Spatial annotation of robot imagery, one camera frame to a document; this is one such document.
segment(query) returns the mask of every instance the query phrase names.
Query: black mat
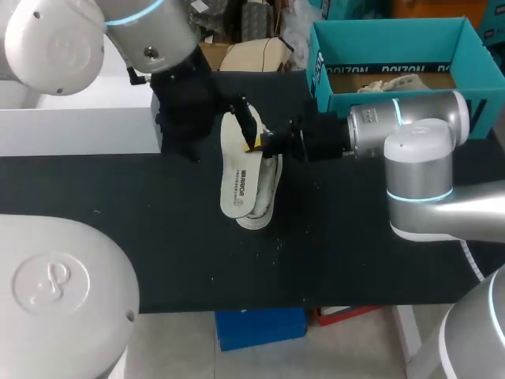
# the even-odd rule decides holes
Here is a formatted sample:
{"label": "black mat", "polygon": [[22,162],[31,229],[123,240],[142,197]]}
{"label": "black mat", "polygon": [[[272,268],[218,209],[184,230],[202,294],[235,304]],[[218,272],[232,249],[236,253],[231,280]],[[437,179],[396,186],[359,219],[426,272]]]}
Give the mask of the black mat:
{"label": "black mat", "polygon": [[[308,96],[302,73],[219,77],[248,94],[270,129]],[[144,313],[455,302],[477,284],[457,242],[392,233],[382,159],[286,162],[271,225],[245,231],[219,209],[219,127],[200,158],[3,158],[0,212],[65,217],[109,235],[133,263]],[[493,139],[470,141],[454,161],[458,185],[505,178]],[[505,246],[470,247],[484,274],[505,263]]]}

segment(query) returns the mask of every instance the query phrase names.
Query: white insole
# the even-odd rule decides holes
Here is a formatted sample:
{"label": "white insole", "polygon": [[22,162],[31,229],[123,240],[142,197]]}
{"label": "white insole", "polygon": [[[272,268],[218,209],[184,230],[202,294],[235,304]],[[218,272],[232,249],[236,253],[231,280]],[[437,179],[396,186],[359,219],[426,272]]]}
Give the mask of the white insole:
{"label": "white insole", "polygon": [[[260,115],[249,105],[256,120],[256,135],[263,132]],[[246,217],[253,211],[258,190],[262,152],[245,152],[247,144],[237,119],[230,112],[221,124],[223,151],[223,180],[221,181],[221,210],[231,219]]]}

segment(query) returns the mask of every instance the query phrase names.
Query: robotic arm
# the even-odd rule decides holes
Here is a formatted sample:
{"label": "robotic arm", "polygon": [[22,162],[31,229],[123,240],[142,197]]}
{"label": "robotic arm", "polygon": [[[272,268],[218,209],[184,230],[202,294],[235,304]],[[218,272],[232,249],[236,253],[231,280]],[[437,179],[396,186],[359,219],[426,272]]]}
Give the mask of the robotic arm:
{"label": "robotic arm", "polygon": [[505,181],[453,187],[452,152],[468,135],[465,99],[438,92],[354,106],[347,118],[321,114],[312,103],[286,132],[263,134],[257,149],[309,162],[384,156],[389,216],[398,236],[505,243]]}
{"label": "robotic arm", "polygon": [[246,99],[216,88],[187,18],[181,0],[0,0],[0,79],[54,96],[82,91],[100,72],[107,34],[131,84],[150,82],[164,148],[206,137],[227,111],[253,146]]}

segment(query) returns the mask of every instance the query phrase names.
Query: cardboard box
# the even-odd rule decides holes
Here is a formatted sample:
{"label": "cardboard box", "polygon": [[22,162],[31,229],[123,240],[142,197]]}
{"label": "cardboard box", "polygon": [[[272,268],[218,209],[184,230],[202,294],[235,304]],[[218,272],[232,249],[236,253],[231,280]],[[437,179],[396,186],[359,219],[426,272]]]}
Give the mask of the cardboard box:
{"label": "cardboard box", "polygon": [[200,43],[200,48],[202,49],[212,71],[219,71],[221,63],[223,63],[230,46],[231,45],[229,43]]}
{"label": "cardboard box", "polygon": [[505,0],[489,0],[478,33],[485,46],[505,42]]}
{"label": "cardboard box", "polygon": [[505,101],[505,78],[465,18],[322,21],[312,26],[306,75],[320,111],[344,117],[356,104],[427,92],[356,93],[367,82],[402,73],[420,74],[433,91],[458,89],[469,106],[472,138],[488,135]]}
{"label": "cardboard box", "polygon": [[322,9],[324,20],[360,20],[375,18],[377,0],[309,0],[310,4]]}
{"label": "cardboard box", "polygon": [[466,17],[481,24],[488,0],[394,0],[392,18]]}

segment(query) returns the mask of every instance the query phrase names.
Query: floor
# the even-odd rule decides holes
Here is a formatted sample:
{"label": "floor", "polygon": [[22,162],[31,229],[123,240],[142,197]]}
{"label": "floor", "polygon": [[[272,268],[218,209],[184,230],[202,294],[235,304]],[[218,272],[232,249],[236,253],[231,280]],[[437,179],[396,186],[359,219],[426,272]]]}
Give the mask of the floor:
{"label": "floor", "polygon": [[[443,306],[416,306],[422,337]],[[436,373],[433,379],[445,378]],[[405,363],[391,308],[320,327],[305,338],[223,353],[214,314],[141,315],[129,345],[125,379],[404,379]]]}

